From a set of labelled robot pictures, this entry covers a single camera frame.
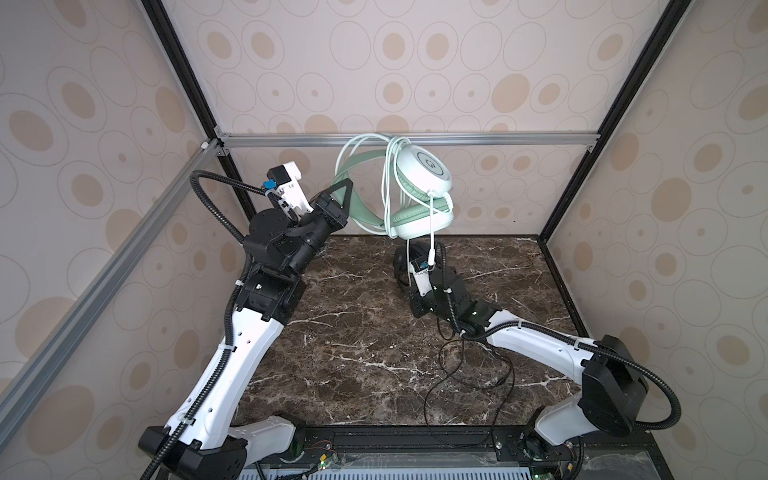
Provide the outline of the black blue headphones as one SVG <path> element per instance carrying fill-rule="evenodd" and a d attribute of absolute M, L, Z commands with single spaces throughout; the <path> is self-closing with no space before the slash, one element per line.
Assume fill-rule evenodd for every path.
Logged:
<path fill-rule="evenodd" d="M 405 292 L 416 292 L 419 295 L 415 281 L 410 275 L 409 267 L 429 267 L 430 281 L 433 290 L 443 289 L 447 274 L 444 272 L 443 254 L 445 247 L 442 242 L 435 244 L 434 262 L 429 263 L 430 246 L 424 242 L 412 242 L 399 246 L 393 259 L 394 275 L 398 286 Z"/>

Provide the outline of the mint green headphones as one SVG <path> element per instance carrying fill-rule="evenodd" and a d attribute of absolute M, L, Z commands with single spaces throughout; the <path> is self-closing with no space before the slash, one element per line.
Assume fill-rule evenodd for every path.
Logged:
<path fill-rule="evenodd" d="M 354 168 L 381 159 L 379 187 L 383 213 L 370 209 L 353 191 L 350 218 L 364 231 L 411 240 L 434 235 L 451 225 L 453 177 L 432 152 L 407 137 L 360 134 L 341 148 L 335 164 L 335 183 L 351 178 Z"/>

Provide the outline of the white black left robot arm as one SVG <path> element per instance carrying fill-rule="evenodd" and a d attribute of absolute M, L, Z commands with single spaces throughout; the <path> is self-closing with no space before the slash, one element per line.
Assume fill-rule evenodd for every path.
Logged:
<path fill-rule="evenodd" d="M 255 214 L 248 233 L 240 232 L 205 192 L 213 180 L 263 195 L 272 205 Z M 139 447 L 149 456 L 145 479 L 236 479 L 243 468 L 286 451 L 294 425 L 282 418 L 233 429 L 236 407 L 259 363 L 300 302 L 303 274 L 331 234 L 346 226 L 354 184 L 343 179 L 320 191 L 299 215 L 281 189 L 290 181 L 275 167 L 261 187 L 205 170 L 189 181 L 201 203 L 243 247 L 245 262 L 223 317 L 224 335 L 190 395 L 163 426 L 151 426 Z"/>

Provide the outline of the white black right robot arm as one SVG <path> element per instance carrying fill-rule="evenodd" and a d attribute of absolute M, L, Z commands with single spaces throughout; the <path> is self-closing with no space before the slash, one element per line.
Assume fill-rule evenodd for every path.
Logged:
<path fill-rule="evenodd" d="M 449 267 L 410 261 L 397 268 L 396 278 L 414 316 L 432 313 L 464 341 L 523 355 L 579 386 L 578 393 L 536 410 L 529 419 L 520 444 L 531 460 L 543 460 L 567 441 L 593 432 L 623 438 L 636 429 L 670 429 L 681 420 L 682 406 L 674 390 L 635 362 L 616 337 L 568 335 L 474 300 L 463 278 Z"/>

